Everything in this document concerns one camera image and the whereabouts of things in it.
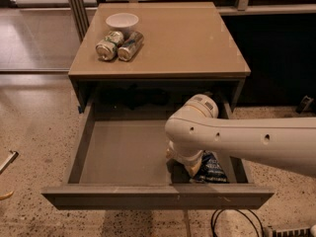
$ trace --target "tabletop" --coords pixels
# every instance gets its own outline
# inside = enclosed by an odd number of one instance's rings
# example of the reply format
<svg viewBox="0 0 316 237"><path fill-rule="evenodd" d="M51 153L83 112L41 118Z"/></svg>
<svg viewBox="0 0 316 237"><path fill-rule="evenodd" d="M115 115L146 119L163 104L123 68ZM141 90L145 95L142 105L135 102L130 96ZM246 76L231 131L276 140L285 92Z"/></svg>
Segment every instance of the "tabletop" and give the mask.
<svg viewBox="0 0 316 237"><path fill-rule="evenodd" d="M96 44L115 13L139 18L140 51L130 62L101 61ZM100 4L71 65L70 78L228 78L250 69L211 2Z"/></svg>

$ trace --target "concrete floor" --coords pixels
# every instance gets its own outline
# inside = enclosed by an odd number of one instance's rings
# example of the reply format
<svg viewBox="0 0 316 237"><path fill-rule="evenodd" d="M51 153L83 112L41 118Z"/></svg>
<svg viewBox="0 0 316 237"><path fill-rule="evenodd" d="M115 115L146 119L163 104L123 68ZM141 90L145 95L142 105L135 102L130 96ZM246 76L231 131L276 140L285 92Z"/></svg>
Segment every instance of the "concrete floor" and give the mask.
<svg viewBox="0 0 316 237"><path fill-rule="evenodd" d="M65 12L67 16L64 12L20 14L0 10L0 40L4 43L0 46L0 70L69 67L79 46L69 12ZM60 33L59 24L64 24L66 34ZM61 184L82 119L77 106L66 74L1 74L0 163L10 149L19 151L20 156L0 176L0 195L14 191L10 198L0 200L0 236L211 236L213 210L189 211L189 225L179 210L59 211L53 207L40 190ZM237 108L234 116L257 119L297 114L293 107ZM316 179L249 165L258 186L276 191L256 211L264 226L316 223ZM221 215L217 233L255 236L251 225L230 210Z"/></svg>

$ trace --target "silver can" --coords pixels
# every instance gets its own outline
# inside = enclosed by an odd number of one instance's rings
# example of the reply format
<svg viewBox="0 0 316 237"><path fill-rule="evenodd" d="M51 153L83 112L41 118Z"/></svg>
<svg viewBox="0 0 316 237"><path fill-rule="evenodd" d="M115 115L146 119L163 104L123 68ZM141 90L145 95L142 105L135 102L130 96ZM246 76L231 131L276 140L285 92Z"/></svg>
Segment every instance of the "silver can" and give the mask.
<svg viewBox="0 0 316 237"><path fill-rule="evenodd" d="M139 50L144 35L140 32L133 32L128 40L118 49L118 58L123 61L129 61Z"/></svg>
<svg viewBox="0 0 316 237"><path fill-rule="evenodd" d="M118 54L118 48L124 43L124 36L119 31L109 32L96 45L96 51L102 60L112 60Z"/></svg>

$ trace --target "cable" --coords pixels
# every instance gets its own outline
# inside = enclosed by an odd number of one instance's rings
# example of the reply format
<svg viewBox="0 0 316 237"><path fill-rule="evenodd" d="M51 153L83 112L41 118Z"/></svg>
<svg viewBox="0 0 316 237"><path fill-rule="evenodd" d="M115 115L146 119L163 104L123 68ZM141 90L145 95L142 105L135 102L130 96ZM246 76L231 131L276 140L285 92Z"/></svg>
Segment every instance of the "cable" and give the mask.
<svg viewBox="0 0 316 237"><path fill-rule="evenodd" d="M216 227L216 222L217 222L217 219L219 217L219 215L225 211L226 209L222 209L222 210L216 210L214 212L214 214L211 216L211 219L210 219L210 229L211 229L211 233L212 233L212 236L213 237L218 237L218 235L216 234L215 232L215 227ZM258 232L258 229L257 227L255 226L254 222L249 218L249 216L247 216L244 212L238 210L238 209L234 209L235 211L239 212L240 214L242 214L244 217L247 218L247 220L251 223L251 225L254 227L255 231L256 231L256 234L258 237L260 237L260 234ZM265 236L265 233L264 233L264 228L263 228L263 224L260 220L260 218L256 215L255 212L253 212L252 210L248 210L249 212L251 212L255 217L256 219L258 220L259 224L260 224L260 228L261 228L261 233L262 233L262 236L264 237Z"/></svg>

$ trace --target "speckled floor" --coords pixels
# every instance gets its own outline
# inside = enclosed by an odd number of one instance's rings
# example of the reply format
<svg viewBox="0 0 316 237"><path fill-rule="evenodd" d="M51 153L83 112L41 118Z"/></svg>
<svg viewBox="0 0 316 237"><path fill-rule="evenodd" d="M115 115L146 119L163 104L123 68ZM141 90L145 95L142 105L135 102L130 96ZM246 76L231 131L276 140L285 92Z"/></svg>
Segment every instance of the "speckled floor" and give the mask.
<svg viewBox="0 0 316 237"><path fill-rule="evenodd" d="M0 163L20 156L0 176L0 236L211 236L213 210L59 211L40 189L59 186L82 115L66 75L0 76ZM237 108L237 119L296 116L294 108ZM316 179L249 163L254 182L276 193L256 213L264 226L316 223ZM218 236L255 236L234 211L218 220Z"/></svg>

